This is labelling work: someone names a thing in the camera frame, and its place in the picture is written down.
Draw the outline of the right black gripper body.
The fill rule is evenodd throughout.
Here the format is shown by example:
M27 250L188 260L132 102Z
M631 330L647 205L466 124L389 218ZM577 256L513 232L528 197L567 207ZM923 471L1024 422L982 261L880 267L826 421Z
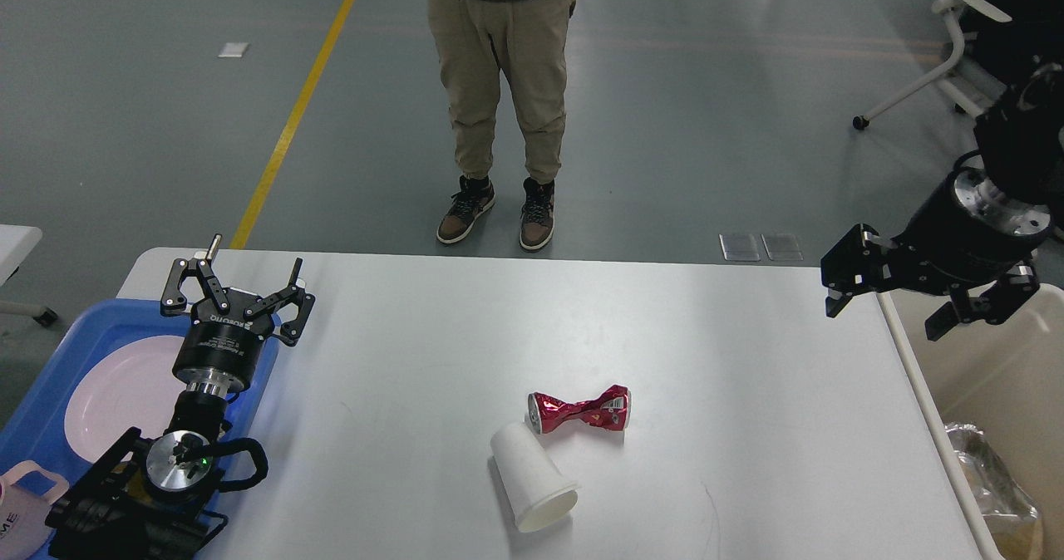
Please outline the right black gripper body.
M1052 234L1052 212L1023 203L984 169L957 169L894 237L913 260L905 290L945 295L995 281Z

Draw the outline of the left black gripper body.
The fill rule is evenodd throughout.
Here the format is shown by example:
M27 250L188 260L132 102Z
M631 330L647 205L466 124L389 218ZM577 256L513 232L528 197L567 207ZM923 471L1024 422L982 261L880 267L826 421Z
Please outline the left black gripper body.
M225 310L207 297L192 306L192 326L176 355L172 375L186 385L222 375L225 389L239 393L252 385L276 322L269 314L247 317L247 310L261 300L257 294L225 289Z

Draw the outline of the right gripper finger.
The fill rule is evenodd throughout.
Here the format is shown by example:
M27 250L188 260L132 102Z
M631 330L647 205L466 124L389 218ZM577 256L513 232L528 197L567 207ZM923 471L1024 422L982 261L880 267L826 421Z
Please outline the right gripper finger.
M938 341L962 324L986 322L988 325L1001 325L1033 298L1040 285L1033 263L1016 264L977 296L969 294L972 289L969 283L948 280L943 295L949 298L949 302L943 303L924 322L924 333L929 341Z
M881 237L870 224L855 224L820 260L825 315L835 318L866 292L905 290L934 295L936 275L915 246Z

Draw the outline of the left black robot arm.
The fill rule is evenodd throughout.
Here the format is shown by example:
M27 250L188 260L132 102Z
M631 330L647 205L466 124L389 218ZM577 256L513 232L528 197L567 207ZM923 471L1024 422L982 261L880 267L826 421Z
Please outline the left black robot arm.
M252 385L269 339L295 346L303 336L316 299L300 280L302 258L269 295L226 287L213 268L220 241L201 258L176 258L160 295L163 317L190 319L172 366L184 389L170 423L155 438L126 429L52 504L51 557L192 559L229 522L210 500L267 477L262 444L229 437L227 411Z

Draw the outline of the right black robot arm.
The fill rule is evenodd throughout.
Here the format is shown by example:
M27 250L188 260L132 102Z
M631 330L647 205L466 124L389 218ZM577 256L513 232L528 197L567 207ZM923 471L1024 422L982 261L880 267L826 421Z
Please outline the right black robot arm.
M825 314L866 292L943 298L929 341L972 322L1000 325L1040 290L1033 256L1062 220L1062 65L1049 61L974 121L980 164L962 155L904 230L855 224L820 261Z

